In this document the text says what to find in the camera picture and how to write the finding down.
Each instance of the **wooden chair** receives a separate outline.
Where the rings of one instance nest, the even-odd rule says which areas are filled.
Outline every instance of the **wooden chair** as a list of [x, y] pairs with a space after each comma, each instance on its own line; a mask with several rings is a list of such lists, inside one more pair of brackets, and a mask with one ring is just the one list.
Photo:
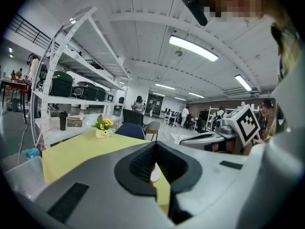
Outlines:
[[153, 134], [151, 141], [153, 140], [155, 134], [157, 134], [156, 136], [156, 141], [157, 141], [159, 128], [160, 128], [160, 122], [152, 121], [148, 124], [146, 128], [146, 134]]

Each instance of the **person in white shirt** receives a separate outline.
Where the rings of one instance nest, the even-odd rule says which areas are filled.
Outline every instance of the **person in white shirt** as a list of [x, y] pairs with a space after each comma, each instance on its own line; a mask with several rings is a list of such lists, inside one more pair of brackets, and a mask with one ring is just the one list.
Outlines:
[[[27, 78], [27, 83], [28, 83], [28, 102], [30, 102], [31, 100], [31, 95], [32, 95], [32, 90], [33, 90], [33, 84], [32, 81], [35, 77], [35, 74], [38, 70], [38, 66], [39, 66], [39, 58], [34, 54], [31, 53], [29, 55], [29, 59], [27, 61], [27, 65], [30, 65], [30, 73], [28, 75]], [[27, 118], [30, 117], [30, 111], [28, 112], [28, 114], [26, 115]]]
[[187, 115], [189, 114], [189, 106], [186, 106], [182, 111], [182, 121], [181, 121], [181, 127], [184, 126], [185, 120]]
[[134, 101], [132, 105], [132, 110], [138, 113], [142, 113], [143, 109], [144, 109], [143, 99], [141, 96], [138, 96], [137, 100]]

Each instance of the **small potted plant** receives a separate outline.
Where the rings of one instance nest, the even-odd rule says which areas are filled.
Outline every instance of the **small potted plant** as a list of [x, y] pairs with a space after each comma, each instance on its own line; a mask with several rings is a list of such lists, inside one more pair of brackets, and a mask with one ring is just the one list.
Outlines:
[[112, 128], [113, 122], [110, 119], [104, 119], [101, 122], [96, 121], [92, 127], [96, 128], [95, 135], [97, 138], [108, 138], [109, 129]]

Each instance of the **blue chair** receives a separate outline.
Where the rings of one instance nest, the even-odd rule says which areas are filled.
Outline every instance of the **blue chair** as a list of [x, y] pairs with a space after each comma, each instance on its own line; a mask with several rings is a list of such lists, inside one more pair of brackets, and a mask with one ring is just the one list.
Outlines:
[[117, 129], [115, 133], [119, 135], [145, 140], [143, 127], [133, 123], [125, 122], [124, 124], [121, 125], [119, 129]]

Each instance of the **railing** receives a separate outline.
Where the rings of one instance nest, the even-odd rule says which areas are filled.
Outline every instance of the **railing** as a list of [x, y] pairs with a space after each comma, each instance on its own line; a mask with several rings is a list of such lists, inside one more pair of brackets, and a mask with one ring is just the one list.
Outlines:
[[[29, 39], [34, 44], [42, 47], [43, 49], [46, 49], [49, 42], [51, 41], [50, 37], [48, 37], [46, 34], [44, 34], [42, 31], [40, 31], [38, 28], [33, 26], [18, 14], [15, 14], [15, 16], [12, 18], [8, 28]], [[57, 50], [59, 46], [60, 45], [58, 43], [55, 43], [54, 49]]]

